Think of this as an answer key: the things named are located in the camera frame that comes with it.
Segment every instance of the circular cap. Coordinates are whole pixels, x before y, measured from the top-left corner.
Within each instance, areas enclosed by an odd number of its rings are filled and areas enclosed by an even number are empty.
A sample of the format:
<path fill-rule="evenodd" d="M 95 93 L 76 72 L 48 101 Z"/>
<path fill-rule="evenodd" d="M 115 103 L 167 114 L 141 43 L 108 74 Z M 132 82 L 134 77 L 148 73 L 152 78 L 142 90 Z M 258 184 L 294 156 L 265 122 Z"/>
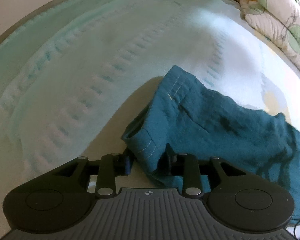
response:
<path fill-rule="evenodd" d="M 63 195 L 51 189 L 41 189 L 30 193 L 26 198 L 28 207 L 35 210 L 50 210 L 61 204 Z"/>
<path fill-rule="evenodd" d="M 97 192 L 101 196 L 109 196 L 113 193 L 113 190 L 109 187 L 102 187 L 102 188 L 98 189 Z"/>
<path fill-rule="evenodd" d="M 243 208 L 262 210 L 271 205 L 272 197 L 263 190 L 251 188 L 238 192 L 235 201 Z"/>
<path fill-rule="evenodd" d="M 190 196 L 197 196 L 201 193 L 201 190 L 196 187 L 189 187 L 186 189 L 186 193 Z"/>

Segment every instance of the black object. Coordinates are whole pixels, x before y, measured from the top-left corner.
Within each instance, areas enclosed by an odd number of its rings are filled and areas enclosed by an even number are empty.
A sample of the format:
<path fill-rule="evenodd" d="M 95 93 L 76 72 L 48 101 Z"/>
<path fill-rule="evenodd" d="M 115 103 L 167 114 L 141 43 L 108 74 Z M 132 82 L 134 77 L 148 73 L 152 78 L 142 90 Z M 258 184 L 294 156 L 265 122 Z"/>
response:
<path fill-rule="evenodd" d="M 282 187 L 226 160 L 197 160 L 167 145 L 159 165 L 183 176 L 176 189 L 124 188 L 116 176 L 130 174 L 133 154 L 79 157 L 12 190 L 3 202 L 10 239 L 294 239 L 286 230 L 293 211 Z M 87 193 L 98 175 L 95 193 Z M 204 193 L 201 175 L 211 192 Z"/>

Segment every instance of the bed sheet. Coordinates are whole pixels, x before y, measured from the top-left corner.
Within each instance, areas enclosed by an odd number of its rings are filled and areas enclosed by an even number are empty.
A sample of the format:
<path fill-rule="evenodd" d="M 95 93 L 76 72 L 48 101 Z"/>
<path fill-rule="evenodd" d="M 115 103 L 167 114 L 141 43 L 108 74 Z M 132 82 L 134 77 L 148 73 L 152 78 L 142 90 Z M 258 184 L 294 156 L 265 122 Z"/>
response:
<path fill-rule="evenodd" d="M 238 3 L 135 1 L 70 0 L 38 15 L 0 46 L 0 113 L 8 108 L 7 99 L 18 98 L 12 100 L 12 110 L 0 117 L 4 120 L 0 122 L 0 236 L 9 229 L 1 206 L 9 190 L 79 155 L 96 160 L 122 152 L 125 144 L 120 136 L 125 127 L 151 100 L 160 76 L 173 65 L 241 106 L 283 112 L 300 130 L 300 74 L 279 49 L 241 19 Z M 152 19 L 142 20 L 141 11 Z M 102 35 L 111 41 L 104 42 L 100 52 L 95 49 L 100 44 L 91 37 Z M 53 54 L 51 48 L 60 52 Z M 127 51 L 132 52 L 128 63 L 122 60 Z M 34 65 L 36 73 L 31 72 Z M 32 75 L 35 79 L 29 82 Z M 90 80 L 101 87 L 92 88 Z M 16 94 L 16 84 L 25 91 Z M 82 126 L 74 122 L 66 135 L 58 123 L 60 116 L 65 109 L 78 110 L 73 98 L 86 95 L 82 91 L 87 86 L 99 96 L 81 100 L 85 104 L 81 109 L 90 108 L 89 103 L 96 107 L 82 116 Z M 45 147 L 48 154 L 42 152 Z M 152 186 L 137 164 L 130 177 L 116 181 L 118 188 Z"/>

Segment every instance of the black cable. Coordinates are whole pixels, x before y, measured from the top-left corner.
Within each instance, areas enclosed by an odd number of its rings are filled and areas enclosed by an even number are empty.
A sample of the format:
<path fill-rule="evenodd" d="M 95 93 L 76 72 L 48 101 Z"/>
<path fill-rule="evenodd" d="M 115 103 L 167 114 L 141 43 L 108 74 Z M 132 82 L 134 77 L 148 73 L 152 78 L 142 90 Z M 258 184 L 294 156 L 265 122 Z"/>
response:
<path fill-rule="evenodd" d="M 293 235 L 294 235 L 295 238 L 297 238 L 297 237 L 296 237 L 296 228 L 297 228 L 297 225 L 298 225 L 298 224 L 300 224 L 300 219 L 299 219 L 298 222 L 295 224 L 294 229 L 293 229 Z"/>

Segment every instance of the teal fabric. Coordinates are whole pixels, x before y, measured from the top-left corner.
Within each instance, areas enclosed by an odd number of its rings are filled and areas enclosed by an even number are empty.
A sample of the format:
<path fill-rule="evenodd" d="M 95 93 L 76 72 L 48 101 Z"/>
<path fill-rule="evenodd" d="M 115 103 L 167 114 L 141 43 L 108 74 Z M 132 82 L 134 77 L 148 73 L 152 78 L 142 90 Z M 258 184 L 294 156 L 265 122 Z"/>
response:
<path fill-rule="evenodd" d="M 166 144 L 198 159 L 224 158 L 287 189 L 300 218 L 300 132 L 282 113 L 237 105 L 174 66 L 153 100 L 127 127 L 122 139 L 157 184 L 182 186 L 181 177 L 161 176 L 157 164 Z"/>

